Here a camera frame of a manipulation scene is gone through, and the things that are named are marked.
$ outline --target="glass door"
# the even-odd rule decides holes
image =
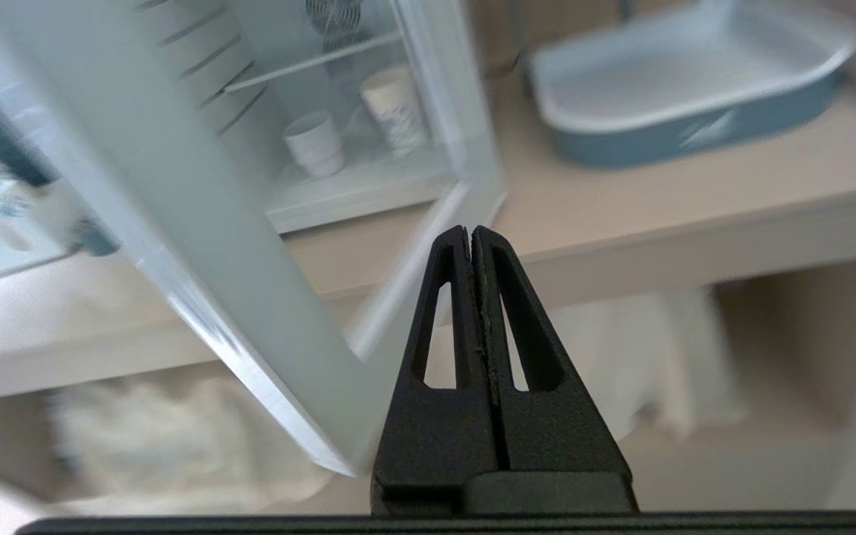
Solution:
[[[349,474],[374,452],[431,241],[504,195],[455,0],[0,0],[0,120]],[[340,325],[318,294],[364,304]]]

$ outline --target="wall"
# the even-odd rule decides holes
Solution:
[[[473,28],[487,71],[510,65],[516,43],[510,29],[510,1],[469,0]],[[683,4],[689,0],[633,0],[638,16]],[[516,0],[530,45],[541,47],[583,31],[614,26],[617,0]]]
[[[51,498],[65,481],[51,451],[43,396],[0,398],[0,479],[37,498]]]
[[[856,262],[756,281],[798,372],[840,422],[856,404]]]

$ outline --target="paper cup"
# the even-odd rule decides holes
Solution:
[[[415,78],[408,65],[395,65],[366,78],[361,94],[397,156],[428,143]]]
[[[286,126],[282,136],[296,163],[313,176],[331,176],[346,164],[342,139],[328,111],[303,115]]]

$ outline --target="fridge shelf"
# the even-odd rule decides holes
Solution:
[[[364,140],[349,140],[346,156],[346,168],[326,178],[309,178],[295,163],[282,170],[262,204],[277,233],[426,203],[453,182],[446,155],[432,146],[395,158]]]
[[[224,92],[238,91],[238,89],[248,88],[251,85],[262,84],[263,82],[271,81],[274,78],[292,74],[293,72],[303,71],[306,68],[316,67],[317,65],[323,65],[339,58],[359,54],[360,52],[369,51],[372,48],[384,47],[384,45],[390,45],[397,41],[401,41],[401,33],[388,33],[322,55],[316,55],[318,52],[296,54],[296,57],[309,56],[309,59],[298,61],[296,63],[293,63],[292,61],[279,61],[274,62],[275,65],[272,65],[270,68],[258,68],[259,71],[264,73],[229,84],[224,88]]]

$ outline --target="white cup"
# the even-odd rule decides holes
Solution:
[[[346,165],[343,142],[328,111],[313,111],[286,126],[282,132],[289,152],[306,172],[322,178]]]
[[[378,71],[361,84],[361,94],[397,156],[428,143],[424,113],[408,65],[394,65]]]

